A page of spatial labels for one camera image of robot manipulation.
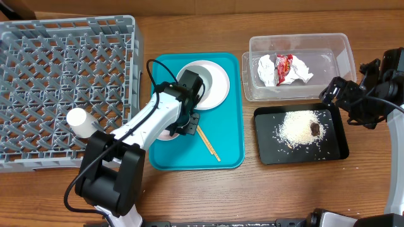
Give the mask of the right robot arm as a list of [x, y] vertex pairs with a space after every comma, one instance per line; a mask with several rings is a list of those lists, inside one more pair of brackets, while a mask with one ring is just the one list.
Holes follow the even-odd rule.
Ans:
[[391, 138], [391, 180], [384, 213], [350, 218], [315, 209], [306, 226], [403, 226], [403, 48], [387, 50], [382, 59], [361, 64], [357, 84], [335, 77], [320, 93], [321, 102], [348, 113], [348, 124], [375, 129], [386, 121]]

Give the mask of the grey green bowl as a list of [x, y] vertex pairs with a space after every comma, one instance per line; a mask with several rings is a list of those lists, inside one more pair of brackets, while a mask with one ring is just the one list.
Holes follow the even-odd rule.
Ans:
[[211, 72], [209, 72], [209, 70], [206, 67], [200, 66], [200, 65], [186, 66], [185, 70], [190, 70], [190, 71], [198, 74], [199, 77], [203, 80], [203, 84], [205, 85], [205, 87], [200, 88], [198, 95], [202, 95], [202, 92], [204, 91], [204, 94], [200, 101], [201, 103], [204, 102], [210, 93], [210, 89], [211, 89], [211, 85], [212, 85], [212, 81], [213, 81]]

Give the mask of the white napkin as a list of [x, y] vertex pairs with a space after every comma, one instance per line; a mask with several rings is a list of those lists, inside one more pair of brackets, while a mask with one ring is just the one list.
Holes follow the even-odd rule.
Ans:
[[[258, 76], [267, 87], [277, 86], [278, 75], [275, 69], [276, 55], [277, 54], [267, 54], [260, 57], [258, 61]], [[309, 68], [302, 60], [296, 55], [293, 55], [293, 57], [290, 72], [288, 73], [286, 80], [280, 85], [292, 84], [297, 80], [307, 83], [314, 76], [313, 73], [309, 72]]]

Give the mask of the brown food scrap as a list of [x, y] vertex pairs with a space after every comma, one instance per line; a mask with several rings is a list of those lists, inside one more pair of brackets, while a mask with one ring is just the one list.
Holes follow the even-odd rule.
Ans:
[[319, 136], [321, 133], [320, 125], [317, 122], [312, 122], [310, 125], [310, 129], [312, 136]]

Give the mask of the pink shallow bowl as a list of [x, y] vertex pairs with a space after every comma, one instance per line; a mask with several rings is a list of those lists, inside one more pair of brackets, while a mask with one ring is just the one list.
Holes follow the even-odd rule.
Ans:
[[174, 133], [172, 136], [170, 135], [170, 131], [168, 130], [163, 130], [160, 135], [157, 137], [158, 140], [160, 141], [170, 141], [179, 136], [178, 133]]

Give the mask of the pile of white rice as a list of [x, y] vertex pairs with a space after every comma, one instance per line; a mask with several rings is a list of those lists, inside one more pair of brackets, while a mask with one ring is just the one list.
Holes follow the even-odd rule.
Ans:
[[[321, 113], [315, 110], [300, 110], [287, 112], [283, 121], [275, 126], [273, 136], [278, 142], [285, 143], [291, 149], [301, 146], [319, 145], [325, 139], [329, 124], [322, 123]], [[317, 122], [320, 125], [319, 136], [312, 136], [310, 125]]]

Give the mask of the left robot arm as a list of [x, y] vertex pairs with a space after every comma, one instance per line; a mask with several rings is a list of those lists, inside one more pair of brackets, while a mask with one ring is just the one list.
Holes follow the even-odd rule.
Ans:
[[185, 70], [178, 81], [155, 86], [145, 108], [129, 122], [106, 134], [89, 138], [78, 176], [68, 190], [93, 206], [107, 226], [141, 226], [143, 218], [134, 203], [141, 190], [146, 150], [168, 131], [194, 134], [199, 122], [195, 106], [205, 93], [199, 74]]

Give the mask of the red snack wrapper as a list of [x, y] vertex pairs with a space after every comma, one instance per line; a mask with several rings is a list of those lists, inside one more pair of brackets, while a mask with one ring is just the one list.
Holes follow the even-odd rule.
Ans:
[[294, 57], [292, 54], [276, 55], [275, 69], [278, 75], [277, 86], [279, 86], [282, 82], [286, 80], [286, 77], [290, 72], [292, 66], [293, 58]]

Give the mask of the white paper cup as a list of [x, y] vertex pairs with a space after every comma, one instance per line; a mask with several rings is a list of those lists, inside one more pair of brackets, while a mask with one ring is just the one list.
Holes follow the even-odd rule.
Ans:
[[80, 138], [89, 138], [97, 128], [93, 125], [95, 117], [82, 108], [73, 108], [66, 115], [66, 121]]

